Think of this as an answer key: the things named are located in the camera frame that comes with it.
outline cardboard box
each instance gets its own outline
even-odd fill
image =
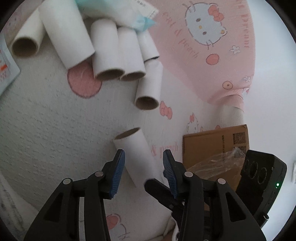
[[[183,136],[183,165],[186,169],[214,155],[240,148],[244,153],[249,150],[247,125],[204,131]],[[224,178],[236,190],[240,181],[241,167],[235,167],[225,173],[209,178],[215,181]]]

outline metal rivet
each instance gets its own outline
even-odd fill
[[[219,178],[218,179],[218,183],[220,183],[220,184],[225,184],[226,183],[226,181],[223,179],[223,178]]]
[[[185,172],[184,175],[186,177],[193,177],[193,173],[192,172]]]
[[[96,173],[95,173],[95,176],[96,177],[101,177],[101,176],[103,176],[104,175],[104,173],[102,172],[102,171],[97,171]]]
[[[68,185],[70,183],[71,183],[71,179],[69,179],[69,178],[66,178],[63,180],[63,184],[65,184],[65,185]]]

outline white table surface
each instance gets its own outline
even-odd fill
[[[296,44],[277,13],[265,0],[248,0],[255,28],[256,64],[245,102],[250,148],[272,153],[287,164],[287,174],[270,220],[263,227],[273,240],[296,205],[291,182],[296,161]]]

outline pink bow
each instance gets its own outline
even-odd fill
[[[173,111],[171,107],[167,107],[163,101],[160,103],[159,112],[162,116],[167,116],[170,120],[173,116]]]
[[[189,117],[190,123],[194,122],[194,113],[192,113],[192,115]]]
[[[210,6],[209,10],[209,15],[214,16],[214,21],[220,22],[224,19],[224,15],[219,12],[219,8],[216,7],[216,5]]]

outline orange stripe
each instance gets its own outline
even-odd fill
[[[6,68],[7,68],[7,65],[5,64],[5,65],[3,65],[3,66],[0,67],[0,71],[5,70]]]

